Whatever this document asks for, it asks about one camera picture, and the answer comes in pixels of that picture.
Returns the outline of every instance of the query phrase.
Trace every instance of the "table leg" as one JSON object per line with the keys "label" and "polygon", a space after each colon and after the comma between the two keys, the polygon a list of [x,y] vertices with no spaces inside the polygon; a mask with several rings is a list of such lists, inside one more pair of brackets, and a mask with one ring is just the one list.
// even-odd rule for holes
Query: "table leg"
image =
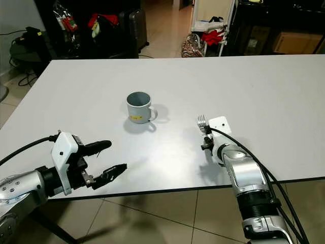
{"label": "table leg", "polygon": [[30,216],[41,224],[43,227],[47,228],[56,236],[60,237],[62,240],[67,243],[75,244],[77,240],[70,236],[65,230],[59,227],[56,223],[50,221],[46,216],[44,216],[38,208],[36,208],[33,212],[31,212]]}

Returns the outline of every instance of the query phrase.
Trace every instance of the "power cord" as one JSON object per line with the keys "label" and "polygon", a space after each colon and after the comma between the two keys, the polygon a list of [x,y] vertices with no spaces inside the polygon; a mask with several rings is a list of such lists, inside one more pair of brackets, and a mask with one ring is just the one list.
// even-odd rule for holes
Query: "power cord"
{"label": "power cord", "polygon": [[17,33],[17,32],[25,32],[25,29],[21,29],[21,30],[16,30],[15,32],[9,32],[9,33],[2,33],[0,34],[0,36],[6,36],[6,35],[11,35],[13,33]]}
{"label": "power cord", "polygon": [[21,153],[22,151],[25,151],[26,149],[29,149],[32,146],[35,146],[35,145],[40,144],[40,143],[45,142],[45,141],[53,141],[53,142],[55,142],[57,140],[58,136],[59,136],[59,134],[52,135],[52,136],[48,136],[48,137],[44,137],[42,139],[39,139],[37,141],[34,141],[34,142],[30,143],[30,144],[27,144],[27,145],[19,148],[18,150],[14,151],[13,153],[9,154],[4,159],[2,159],[0,161],[0,166],[2,164],[4,164],[6,161],[8,161],[9,159],[13,158],[14,156],[16,156],[17,154]]}
{"label": "power cord", "polygon": [[154,57],[150,57],[150,56],[142,55],[142,54],[140,54],[139,56],[142,56],[142,57],[149,57],[149,58],[154,58]]}
{"label": "power cord", "polygon": [[[24,78],[22,78],[18,82],[18,86],[26,86],[26,85],[29,85],[31,87],[31,85],[32,85],[31,82],[37,78],[37,77],[34,77],[33,79],[29,80],[29,76],[30,75],[33,75],[33,74],[35,74],[35,73],[27,74]],[[25,79],[27,79],[27,82],[25,84],[22,84],[22,81],[25,80]]]}
{"label": "power cord", "polygon": [[275,193],[274,193],[274,190],[273,190],[273,187],[272,187],[272,184],[270,182],[270,179],[269,179],[269,176],[271,177],[271,179],[273,180],[273,182],[276,184],[276,186],[279,188],[287,206],[289,207],[289,210],[295,220],[295,223],[297,224],[298,226],[298,229],[301,233],[301,235],[299,235],[298,231],[296,230],[296,228],[294,227],[293,223],[290,221],[290,219],[288,218],[288,216],[285,214],[285,212],[283,211],[283,209],[281,207],[278,207],[280,213],[282,214],[282,216],[284,217],[284,219],[286,220],[286,222],[288,222],[288,225],[290,226],[290,228],[292,229],[292,231],[295,233],[297,239],[299,240],[299,242],[301,244],[309,244],[309,241],[308,241],[308,238],[307,238],[307,235],[300,223],[300,220],[296,214],[296,211],[294,210],[294,207],[292,206],[285,190],[283,189],[282,185],[279,183],[279,181],[275,178],[275,176],[258,160],[258,158],[250,151],[248,150],[243,144],[241,144],[239,141],[237,141],[236,139],[234,139],[233,137],[231,137],[230,135],[220,131],[220,130],[217,130],[215,128],[211,128],[209,127],[209,129],[211,131],[215,131],[223,136],[225,136],[226,138],[228,138],[229,140],[233,141],[234,143],[236,143],[237,146],[241,147],[242,149],[244,149],[255,161],[256,163],[260,166],[260,168],[262,169],[263,171],[263,174],[266,176],[266,180],[267,180],[267,184],[270,188],[270,192],[271,192],[271,195],[272,197],[275,197]]}
{"label": "power cord", "polygon": [[29,86],[31,87],[31,85],[32,85],[31,82],[32,82],[33,80],[35,80],[37,77],[34,77],[33,79],[29,80],[29,76],[30,76],[30,75],[33,75],[33,74],[35,74],[35,73],[29,73],[27,69],[25,69],[25,70],[20,69],[19,66],[16,66],[15,64],[12,63],[12,57],[9,59],[9,64],[10,64],[12,67],[14,67],[15,69],[19,70],[20,72],[23,72],[23,73],[26,74],[26,76],[25,76],[24,78],[22,78],[22,79],[18,82],[18,86],[26,86],[26,85],[29,85]]}

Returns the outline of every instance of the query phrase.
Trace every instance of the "mug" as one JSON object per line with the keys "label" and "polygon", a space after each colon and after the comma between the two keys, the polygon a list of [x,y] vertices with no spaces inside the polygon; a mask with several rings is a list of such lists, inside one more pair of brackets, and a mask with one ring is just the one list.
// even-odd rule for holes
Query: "mug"
{"label": "mug", "polygon": [[151,98],[142,91],[131,93],[126,99],[128,117],[136,124],[144,124],[157,118],[158,112],[151,106]]}

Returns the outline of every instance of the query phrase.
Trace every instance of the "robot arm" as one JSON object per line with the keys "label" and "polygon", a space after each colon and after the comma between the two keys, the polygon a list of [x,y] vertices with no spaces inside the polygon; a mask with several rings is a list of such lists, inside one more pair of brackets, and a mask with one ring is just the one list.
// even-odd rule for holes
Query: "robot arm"
{"label": "robot arm", "polygon": [[99,153],[112,145],[99,141],[83,145],[79,137],[60,132],[52,149],[54,167],[42,166],[36,170],[9,176],[0,181],[0,243],[6,243],[18,223],[48,197],[72,189],[87,186],[94,190],[113,181],[125,169],[126,164],[115,165],[100,176],[88,175],[84,156]]}
{"label": "robot arm", "polygon": [[242,215],[245,237],[252,244],[293,244],[286,223],[277,211],[279,201],[272,198],[257,162],[241,147],[209,130],[215,128],[231,133],[225,117],[211,119],[208,125],[203,116],[198,120],[205,134],[202,149],[210,149],[213,160],[227,169]]}

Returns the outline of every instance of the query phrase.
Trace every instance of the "floor tile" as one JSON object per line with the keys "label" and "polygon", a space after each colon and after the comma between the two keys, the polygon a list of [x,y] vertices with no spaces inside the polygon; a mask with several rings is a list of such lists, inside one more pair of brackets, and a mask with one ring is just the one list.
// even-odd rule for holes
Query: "floor tile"
{"label": "floor tile", "polygon": [[154,48],[149,45],[148,47],[144,47],[141,50],[141,53],[139,53],[139,58],[146,58],[145,56],[141,55],[149,56],[152,58],[173,58],[177,56],[177,51]]}
{"label": "floor tile", "polygon": [[111,197],[106,200],[193,226],[197,191]]}
{"label": "floor tile", "polygon": [[[87,234],[102,202],[101,199],[47,202],[41,206],[41,211],[72,237],[81,238]],[[65,242],[27,217],[19,225],[11,243],[57,244]]]}
{"label": "floor tile", "polygon": [[17,106],[20,103],[20,101],[25,97],[25,95],[28,93],[30,89],[29,85],[18,86],[18,82],[24,77],[26,77],[25,74],[20,74],[6,84],[6,86],[9,89],[9,93],[7,97],[2,101],[2,103],[15,105],[15,106]]}
{"label": "floor tile", "polygon": [[231,188],[199,191],[194,226],[238,241],[246,241],[242,217]]}
{"label": "floor tile", "polygon": [[243,242],[231,240],[209,232],[194,229],[192,244],[240,244]]}
{"label": "floor tile", "polygon": [[287,190],[309,242],[324,243],[325,180],[287,183]]}
{"label": "floor tile", "polygon": [[191,10],[191,6],[178,11],[170,5],[164,5],[156,12],[147,11],[150,46],[160,50],[179,50],[189,32]]}
{"label": "floor tile", "polygon": [[0,128],[5,124],[10,115],[15,111],[16,106],[0,103]]}
{"label": "floor tile", "polygon": [[103,203],[85,243],[190,244],[192,228],[115,203]]}

